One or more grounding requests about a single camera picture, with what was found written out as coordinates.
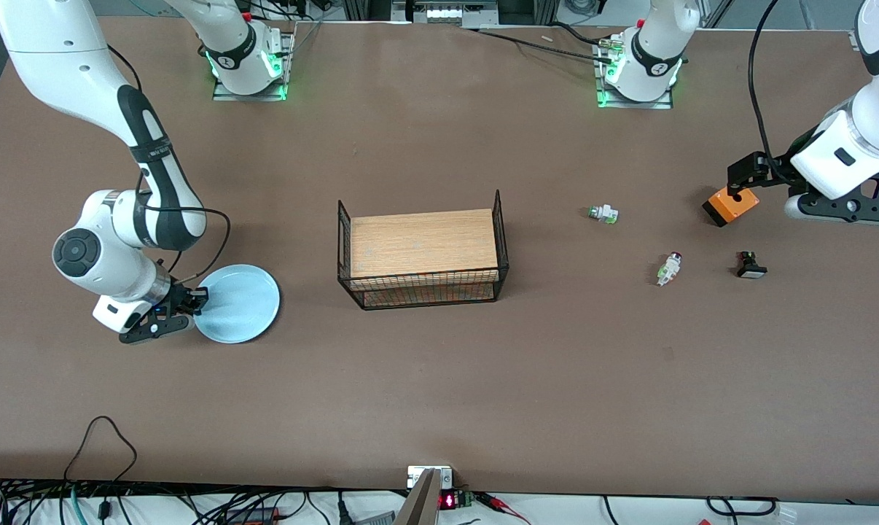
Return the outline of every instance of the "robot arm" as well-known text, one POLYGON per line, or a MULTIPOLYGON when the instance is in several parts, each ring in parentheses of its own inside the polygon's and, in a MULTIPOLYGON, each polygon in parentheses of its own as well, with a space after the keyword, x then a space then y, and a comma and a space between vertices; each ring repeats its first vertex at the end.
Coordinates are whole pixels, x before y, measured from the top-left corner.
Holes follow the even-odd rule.
POLYGON ((222 85, 248 96, 283 74, 281 30, 243 19, 235 0, 164 0, 193 26, 222 85))
POLYGON ((828 199, 838 199, 879 173, 879 2, 866 0, 856 37, 870 83, 827 114, 790 163, 828 199))
MULTIPOLYGON (((762 152, 733 163, 728 168, 729 196, 737 200, 752 187, 789 184, 784 209, 793 219, 879 225, 879 0, 863 2, 855 33, 873 75, 870 83, 830 110, 772 163, 762 152), (865 194, 862 184, 868 180, 875 186, 865 194)), ((734 218, 740 213, 734 212, 734 218)))
MULTIPOLYGON (((108 130, 129 147, 149 184, 147 205, 202 206, 151 104, 112 62, 87 0, 0 0, 0 33, 34 97, 108 130)), ((120 238, 136 248, 182 252, 206 228, 203 212, 146 210, 133 190, 120 194, 112 213, 120 238)))
POLYGON ((675 81, 701 17, 697 0, 651 0, 643 26, 629 27, 616 37, 623 53, 605 81, 630 100, 659 99, 675 81))
POLYGON ((93 193, 76 225, 55 242, 55 267, 102 296, 93 316, 119 333, 137 329, 152 309, 168 318, 181 303, 196 310, 195 292, 140 249, 189 249, 206 229, 202 203, 149 100, 112 62, 89 1, 0 0, 0 33, 30 92, 122 139, 149 186, 93 193))

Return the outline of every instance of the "metal bracket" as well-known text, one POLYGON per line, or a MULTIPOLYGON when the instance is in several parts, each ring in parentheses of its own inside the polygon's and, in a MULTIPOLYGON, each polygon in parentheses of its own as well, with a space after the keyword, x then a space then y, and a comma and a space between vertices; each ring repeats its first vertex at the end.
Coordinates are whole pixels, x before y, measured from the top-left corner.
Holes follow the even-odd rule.
POLYGON ((452 468, 407 467, 407 487, 410 488, 410 494, 404 499, 393 525, 436 525, 440 492, 452 486, 452 468))
POLYGON ((249 96, 241 96, 227 90, 219 79, 216 79, 216 87, 213 87, 213 100, 217 101, 243 101, 243 102, 278 102, 287 99, 287 86, 290 83, 290 64, 294 56, 294 34, 280 33, 281 40, 273 41, 270 54, 283 53, 279 63, 274 66, 280 67, 281 76, 258 93, 249 94, 249 96))
MULTIPOLYGON (((612 34, 612 40, 620 40, 620 34, 612 34)), ((592 46, 592 54, 599 58, 607 58, 612 63, 592 61, 595 66, 595 92, 598 96, 599 107, 629 107, 629 109, 672 109, 673 88, 666 88, 666 93, 652 102, 636 102, 623 96, 614 86, 605 81, 605 77, 613 74, 613 67, 617 67, 617 61, 623 56, 624 50, 603 49, 600 46, 592 46)))
POLYGON ((436 469, 439 470, 439 481, 440 488, 443 491, 447 491, 447 489, 453 488, 453 468, 448 465, 416 465, 407 467, 407 488, 413 489, 413 486, 417 484, 418 479, 420 479, 420 475, 423 474, 423 471, 426 469, 436 469))

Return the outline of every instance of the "metal mounting plate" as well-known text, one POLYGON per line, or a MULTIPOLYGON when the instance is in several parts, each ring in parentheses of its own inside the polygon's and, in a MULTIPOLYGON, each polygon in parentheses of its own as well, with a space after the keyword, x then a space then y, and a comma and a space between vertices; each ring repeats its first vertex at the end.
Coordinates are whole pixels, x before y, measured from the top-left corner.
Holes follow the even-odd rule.
POLYGON ((440 475, 442 475, 442 489, 446 491, 446 489, 453 488, 453 468, 449 465, 414 465, 407 467, 407 488, 413 489, 413 486, 416 485, 418 479, 420 479, 420 474, 423 474, 423 471, 426 469, 437 469, 439 470, 440 475))
MULTIPOLYGON (((619 39, 620 35, 612 36, 612 39, 619 39)), ((612 51, 604 50, 599 46, 592 46, 592 54, 596 57, 605 57, 612 60, 616 56, 612 56, 612 51)), ((673 91, 672 87, 666 90, 659 99, 652 102, 636 102, 618 93, 615 87, 605 83, 606 71, 609 69, 608 64, 592 61, 595 66, 595 91, 598 96, 599 107, 630 107, 631 109, 672 109, 673 108, 673 91)))
POLYGON ((281 76, 258 93, 249 94, 249 96, 241 96, 227 90, 219 79, 216 79, 216 86, 213 87, 213 100, 216 101, 244 101, 244 102, 278 102, 287 99, 287 86, 290 83, 290 63, 294 52, 294 34, 281 33, 281 46, 274 46, 274 53, 285 53, 281 58, 281 76))

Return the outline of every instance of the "table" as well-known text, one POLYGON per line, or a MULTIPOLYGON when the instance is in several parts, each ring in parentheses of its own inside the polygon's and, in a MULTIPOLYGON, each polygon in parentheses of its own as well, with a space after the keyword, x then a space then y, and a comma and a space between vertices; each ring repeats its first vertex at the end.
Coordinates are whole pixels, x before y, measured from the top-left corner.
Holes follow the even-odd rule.
MULTIPOLYGON (((780 189, 724 229, 700 209, 759 147, 750 33, 696 34, 675 109, 636 111, 597 109, 590 63, 454 27, 324 24, 279 104, 212 102, 183 20, 103 30, 200 198, 232 216, 220 265, 269 270, 283 313, 246 345, 120 346, 50 248, 136 167, 7 69, 0 476, 59 476, 109 414, 140 453, 129 478, 150 481, 396 488, 409 464, 451 464, 487 491, 879 499, 879 229, 793 222, 780 189), (359 217, 480 209, 495 189, 499 302, 363 312, 336 282, 337 200, 359 217), (601 203, 617 224, 585 218, 601 203), (733 275, 742 249, 765 279, 733 275), (672 250, 682 272, 660 289, 672 250)), ((770 140, 782 152, 868 79, 846 34, 765 34, 770 140)), ((127 462, 107 429, 90 441, 74 475, 127 462)))

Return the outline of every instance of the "black wire basket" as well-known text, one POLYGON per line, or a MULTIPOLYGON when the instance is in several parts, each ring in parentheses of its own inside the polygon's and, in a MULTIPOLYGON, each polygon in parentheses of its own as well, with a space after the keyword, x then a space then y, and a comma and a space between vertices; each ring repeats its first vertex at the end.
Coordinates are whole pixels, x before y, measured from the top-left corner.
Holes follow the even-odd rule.
POLYGON ((492 228, 497 259, 493 267, 353 278, 352 218, 345 211, 343 201, 339 201, 337 278, 363 310, 490 303, 499 298, 509 269, 501 196, 497 191, 492 208, 492 228))

